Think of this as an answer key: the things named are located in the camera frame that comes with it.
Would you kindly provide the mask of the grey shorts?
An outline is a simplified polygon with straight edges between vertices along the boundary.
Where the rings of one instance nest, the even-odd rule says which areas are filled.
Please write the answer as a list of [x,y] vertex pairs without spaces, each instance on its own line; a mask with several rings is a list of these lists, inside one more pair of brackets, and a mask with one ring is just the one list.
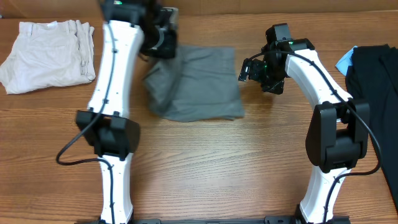
[[232,47],[178,46],[144,78],[150,110],[179,122],[243,117],[234,60]]

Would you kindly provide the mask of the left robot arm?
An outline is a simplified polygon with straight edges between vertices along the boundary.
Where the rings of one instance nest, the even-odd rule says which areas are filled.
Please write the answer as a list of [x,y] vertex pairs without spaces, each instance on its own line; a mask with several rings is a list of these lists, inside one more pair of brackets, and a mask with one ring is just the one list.
[[132,223],[131,162],[141,129],[130,119],[130,92],[136,58],[174,58],[176,7],[157,1],[105,1],[103,53],[95,90],[76,125],[100,164],[103,208],[98,223]]

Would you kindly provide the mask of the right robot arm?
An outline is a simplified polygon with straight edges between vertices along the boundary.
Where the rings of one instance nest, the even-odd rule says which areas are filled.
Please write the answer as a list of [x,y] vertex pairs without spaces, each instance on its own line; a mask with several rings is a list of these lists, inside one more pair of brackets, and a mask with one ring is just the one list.
[[239,80],[254,80],[264,92],[282,94],[292,78],[311,104],[313,115],[305,139],[313,165],[306,194],[293,216],[268,216],[265,223],[349,223],[334,217],[340,188],[368,148],[367,103],[337,84],[322,65],[308,39],[293,39],[286,23],[266,30],[267,44],[243,62]]

